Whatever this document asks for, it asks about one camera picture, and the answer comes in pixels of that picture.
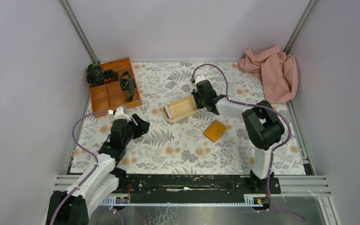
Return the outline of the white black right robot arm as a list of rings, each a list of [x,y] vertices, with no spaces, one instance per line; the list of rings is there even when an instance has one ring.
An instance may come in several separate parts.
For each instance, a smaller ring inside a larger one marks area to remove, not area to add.
[[[228,100],[226,95],[218,95],[204,77],[192,79],[191,82],[196,87],[192,95],[198,109],[205,108],[216,115],[226,115],[244,122],[249,140],[257,148],[251,175],[259,180],[269,177],[273,145],[285,133],[284,125],[272,111],[271,104],[266,100],[251,105],[238,104]]]

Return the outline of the yellow leather card holder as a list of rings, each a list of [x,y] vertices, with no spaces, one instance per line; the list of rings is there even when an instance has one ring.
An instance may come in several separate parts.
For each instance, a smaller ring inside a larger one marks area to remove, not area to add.
[[[224,124],[218,120],[215,120],[203,132],[203,135],[215,143],[223,136],[226,130],[227,127]]]

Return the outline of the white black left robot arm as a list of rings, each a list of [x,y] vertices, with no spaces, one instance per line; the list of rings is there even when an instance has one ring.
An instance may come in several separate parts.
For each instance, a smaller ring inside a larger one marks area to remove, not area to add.
[[[137,114],[128,116],[120,109],[108,110],[114,116],[110,134],[97,154],[95,162],[64,191],[50,197],[47,225],[87,225],[103,200],[122,185],[126,172],[117,167],[131,140],[148,133],[150,123]]]

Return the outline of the beige oval plastic tray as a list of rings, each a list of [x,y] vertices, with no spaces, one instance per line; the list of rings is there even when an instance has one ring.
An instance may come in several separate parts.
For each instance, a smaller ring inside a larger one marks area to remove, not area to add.
[[[193,96],[184,97],[176,101],[173,101],[171,103],[168,103],[166,105],[169,106],[170,112],[172,114],[172,119],[169,119],[167,117],[164,108],[163,108],[163,115],[166,121],[168,121],[169,123],[176,123],[198,112]]]

